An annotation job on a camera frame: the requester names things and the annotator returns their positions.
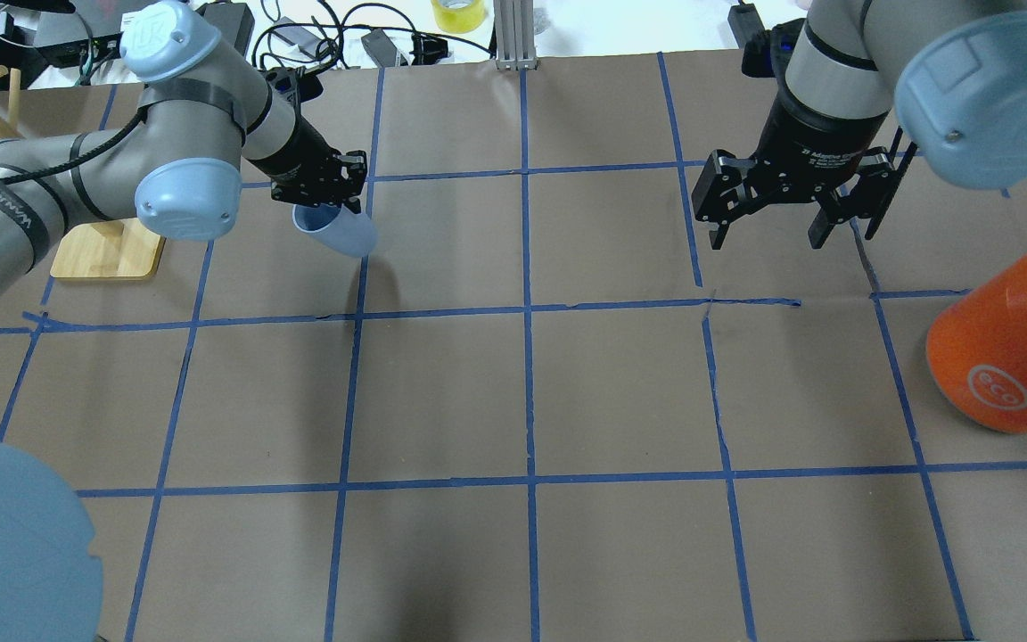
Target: orange can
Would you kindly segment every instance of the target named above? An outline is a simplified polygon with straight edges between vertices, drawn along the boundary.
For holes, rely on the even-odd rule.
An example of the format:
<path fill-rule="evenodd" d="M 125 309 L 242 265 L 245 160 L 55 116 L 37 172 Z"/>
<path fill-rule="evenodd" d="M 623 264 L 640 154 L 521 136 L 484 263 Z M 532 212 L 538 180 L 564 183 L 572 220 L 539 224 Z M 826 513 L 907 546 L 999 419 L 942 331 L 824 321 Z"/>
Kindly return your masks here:
<path fill-rule="evenodd" d="M 929 327 L 934 381 L 983 426 L 1027 433 L 1027 255 Z"/>

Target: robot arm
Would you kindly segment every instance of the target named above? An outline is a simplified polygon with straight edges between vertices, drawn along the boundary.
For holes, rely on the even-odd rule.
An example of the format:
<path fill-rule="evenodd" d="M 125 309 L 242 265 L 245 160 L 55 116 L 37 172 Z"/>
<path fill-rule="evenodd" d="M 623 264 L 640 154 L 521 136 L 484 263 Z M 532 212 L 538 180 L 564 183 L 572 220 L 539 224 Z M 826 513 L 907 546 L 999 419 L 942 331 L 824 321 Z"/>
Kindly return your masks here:
<path fill-rule="evenodd" d="M 147 82 L 135 121 L 0 142 L 0 295 L 78 224 L 138 216 L 173 239 L 227 233 L 240 157 L 272 179 L 274 199 L 297 205 L 303 232 L 346 254 L 371 252 L 375 229 L 358 200 L 366 153 L 331 147 L 212 25 L 162 0 L 139 13 L 121 47 Z M 346 232 L 339 243 L 336 227 Z"/>
<path fill-rule="evenodd" d="M 812 247 L 854 217 L 869 239 L 918 147 L 955 186 L 1027 178 L 1027 0 L 815 0 L 770 39 L 779 89 L 757 150 L 714 151 L 692 191 L 713 249 L 739 217 L 811 200 Z M 898 165 L 901 135 L 871 147 L 892 107 L 914 142 Z"/>

